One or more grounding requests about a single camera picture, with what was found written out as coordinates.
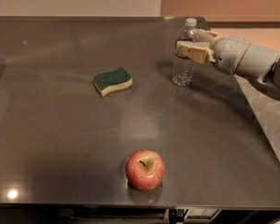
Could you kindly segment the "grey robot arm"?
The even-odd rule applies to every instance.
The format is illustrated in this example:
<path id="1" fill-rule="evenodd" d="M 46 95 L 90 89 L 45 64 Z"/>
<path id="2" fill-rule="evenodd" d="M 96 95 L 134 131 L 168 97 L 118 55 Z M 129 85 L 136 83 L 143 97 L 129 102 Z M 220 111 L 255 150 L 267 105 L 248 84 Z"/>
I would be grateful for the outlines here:
<path id="1" fill-rule="evenodd" d="M 211 63 L 229 76 L 245 78 L 255 89 L 280 97 L 280 54 L 238 36 L 199 29 L 198 40 L 176 41 L 177 54 L 199 64 Z"/>

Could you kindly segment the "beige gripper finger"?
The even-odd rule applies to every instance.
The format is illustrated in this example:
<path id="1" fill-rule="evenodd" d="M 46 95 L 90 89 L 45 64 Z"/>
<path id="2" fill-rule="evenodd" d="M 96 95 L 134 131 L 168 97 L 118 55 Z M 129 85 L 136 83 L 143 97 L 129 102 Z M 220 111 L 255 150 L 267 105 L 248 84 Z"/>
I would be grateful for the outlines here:
<path id="1" fill-rule="evenodd" d="M 177 54 L 183 58 L 204 64 L 214 61 L 214 52 L 209 44 L 203 42 L 178 41 L 176 43 Z"/>
<path id="2" fill-rule="evenodd" d="M 218 40 L 220 40 L 223 35 L 218 32 L 199 29 L 198 30 L 199 41 L 203 43 L 207 43 L 209 45 L 214 45 Z"/>

